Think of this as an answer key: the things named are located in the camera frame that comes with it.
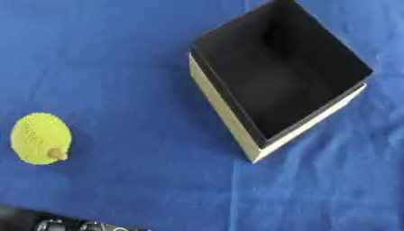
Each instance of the beige box exterior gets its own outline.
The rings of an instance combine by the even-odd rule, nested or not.
[[[192,78],[197,82],[198,86],[201,88],[207,100],[215,108],[215,111],[219,114],[222,120],[225,122],[227,128],[234,136],[235,140],[240,144],[243,151],[245,152],[248,159],[256,163],[265,156],[271,154],[282,145],[288,143],[298,135],[304,133],[312,126],[321,122],[325,118],[332,115],[337,110],[346,106],[352,99],[359,95],[365,88],[366,84],[362,84],[354,92],[342,98],[337,103],[330,106],[328,109],[323,111],[321,114],[313,117],[308,122],[299,126],[298,128],[290,131],[289,133],[283,135],[276,142],[269,144],[264,148],[260,148],[258,144],[253,140],[250,134],[247,132],[243,124],[237,118],[232,109],[227,105],[225,100],[221,97],[220,93],[215,89],[214,85],[207,78],[204,71],[199,67],[195,59],[189,54],[189,66]]]

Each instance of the cardboard box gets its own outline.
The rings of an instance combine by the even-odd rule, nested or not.
[[[193,79],[252,162],[345,106],[372,73],[291,0],[197,38],[189,60]]]

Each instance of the textured ball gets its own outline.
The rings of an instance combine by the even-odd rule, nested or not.
[[[64,161],[71,143],[68,127],[55,115],[33,113],[15,124],[11,146],[21,160],[31,164]]]

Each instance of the box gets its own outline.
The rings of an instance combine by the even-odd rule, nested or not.
[[[191,76],[252,162],[348,104],[372,73],[292,0],[197,38],[189,60]]]

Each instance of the table surface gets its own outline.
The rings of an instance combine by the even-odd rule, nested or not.
[[[164,231],[402,230],[404,2],[301,0],[369,63],[347,108],[252,165],[188,73],[190,42],[259,0],[0,0],[0,202]],[[61,117],[70,159],[19,161]]]

